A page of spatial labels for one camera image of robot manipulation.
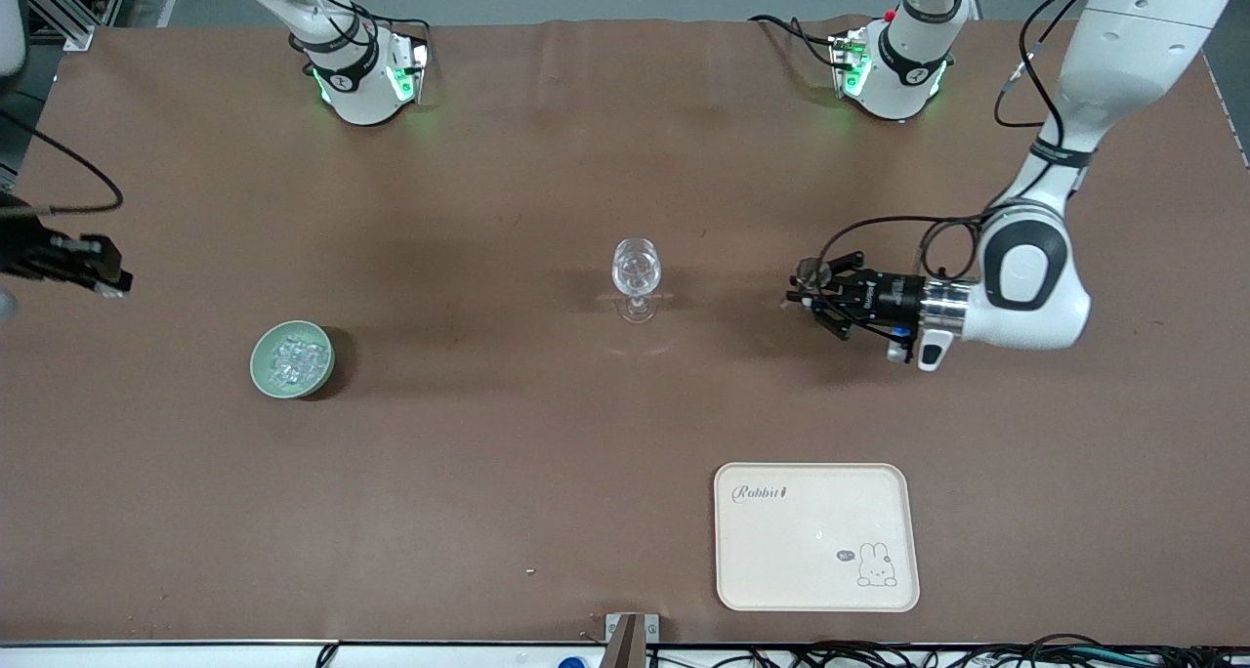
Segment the cream tray with rabbit print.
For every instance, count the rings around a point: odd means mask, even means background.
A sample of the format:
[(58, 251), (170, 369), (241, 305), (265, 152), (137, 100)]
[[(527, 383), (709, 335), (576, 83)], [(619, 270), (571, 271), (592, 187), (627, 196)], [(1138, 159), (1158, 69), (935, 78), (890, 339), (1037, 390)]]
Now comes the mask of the cream tray with rabbit print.
[(722, 465), (715, 579), (741, 613), (906, 613), (921, 589), (906, 477), (850, 463)]

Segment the grey metal bracket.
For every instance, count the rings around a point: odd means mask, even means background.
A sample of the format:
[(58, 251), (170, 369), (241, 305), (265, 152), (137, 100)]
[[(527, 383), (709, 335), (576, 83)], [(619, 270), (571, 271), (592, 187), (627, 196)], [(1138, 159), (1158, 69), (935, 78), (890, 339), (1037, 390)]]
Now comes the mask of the grey metal bracket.
[[(625, 615), (632, 615), (632, 613), (608, 613), (604, 618), (604, 633), (602, 642), (608, 643), (612, 640), (612, 634), (615, 634), (619, 625), (624, 622)], [(640, 619), (638, 620), (638, 628), (640, 633), (645, 637), (648, 645), (655, 645), (655, 643), (661, 642), (661, 622), (658, 613), (638, 613)]]

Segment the aluminium frame profile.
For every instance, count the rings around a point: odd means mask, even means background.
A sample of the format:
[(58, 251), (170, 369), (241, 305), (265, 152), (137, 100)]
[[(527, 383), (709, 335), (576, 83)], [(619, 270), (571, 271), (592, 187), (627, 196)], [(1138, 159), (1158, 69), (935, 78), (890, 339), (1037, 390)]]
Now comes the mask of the aluminium frame profile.
[(88, 51), (99, 20), (80, 0), (28, 0), (30, 9), (62, 38), (64, 51)]

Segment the clear wine glass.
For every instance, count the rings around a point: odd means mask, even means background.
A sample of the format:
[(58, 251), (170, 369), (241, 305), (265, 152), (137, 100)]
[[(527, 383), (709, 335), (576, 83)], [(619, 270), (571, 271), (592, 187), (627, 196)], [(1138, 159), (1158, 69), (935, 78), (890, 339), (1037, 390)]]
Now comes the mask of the clear wine glass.
[(612, 285), (619, 291), (619, 313), (626, 321), (651, 321), (656, 311), (652, 294), (662, 279), (659, 251), (648, 239), (624, 239), (612, 250)]

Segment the clear ice cubes heap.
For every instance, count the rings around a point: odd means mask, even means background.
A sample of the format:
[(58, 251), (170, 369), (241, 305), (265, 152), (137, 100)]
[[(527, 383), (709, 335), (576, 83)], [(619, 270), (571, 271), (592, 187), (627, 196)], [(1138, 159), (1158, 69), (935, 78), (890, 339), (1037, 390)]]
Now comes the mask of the clear ice cubes heap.
[(282, 392), (306, 389), (321, 378), (326, 352), (308, 339), (284, 337), (272, 352), (269, 382)]

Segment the base connector plate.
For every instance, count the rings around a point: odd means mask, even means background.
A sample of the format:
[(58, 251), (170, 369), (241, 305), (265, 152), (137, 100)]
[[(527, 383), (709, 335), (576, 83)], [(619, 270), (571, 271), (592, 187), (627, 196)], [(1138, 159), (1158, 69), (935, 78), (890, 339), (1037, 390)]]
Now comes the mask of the base connector plate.
[(839, 98), (860, 98), (872, 68), (866, 28), (830, 36), (832, 81)]
[(425, 39), (390, 33), (388, 81), (401, 104), (418, 104), (430, 58)]

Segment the brown pole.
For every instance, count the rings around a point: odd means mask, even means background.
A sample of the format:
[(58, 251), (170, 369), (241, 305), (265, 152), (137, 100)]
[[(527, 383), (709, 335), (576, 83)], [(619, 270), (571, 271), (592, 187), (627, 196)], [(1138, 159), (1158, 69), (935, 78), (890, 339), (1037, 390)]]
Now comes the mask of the brown pole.
[(648, 668), (648, 625), (642, 613), (619, 613), (605, 620), (605, 647), (599, 668)]

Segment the green ceramic bowl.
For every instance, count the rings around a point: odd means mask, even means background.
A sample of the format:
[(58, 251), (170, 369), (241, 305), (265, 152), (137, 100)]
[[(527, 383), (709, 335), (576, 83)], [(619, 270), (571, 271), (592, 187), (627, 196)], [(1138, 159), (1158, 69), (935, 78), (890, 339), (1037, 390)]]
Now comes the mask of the green ceramic bowl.
[[(278, 342), (288, 335), (316, 342), (321, 344), (326, 352), (321, 378), (318, 379), (312, 387), (308, 387), (306, 389), (292, 389), (292, 392), (282, 392), (281, 389), (274, 388), (269, 382), (272, 352), (275, 352)], [(280, 321), (280, 324), (272, 326), (272, 329), (258, 340), (249, 359), (249, 368), (252, 384), (256, 387), (258, 392), (262, 392), (264, 397), (272, 397), (272, 399), (302, 399), (302, 397), (312, 397), (312, 394), (320, 392), (320, 389), (329, 382), (329, 378), (332, 375), (335, 360), (336, 354), (332, 342), (329, 334), (320, 325), (315, 324), (315, 321), (290, 320)]]

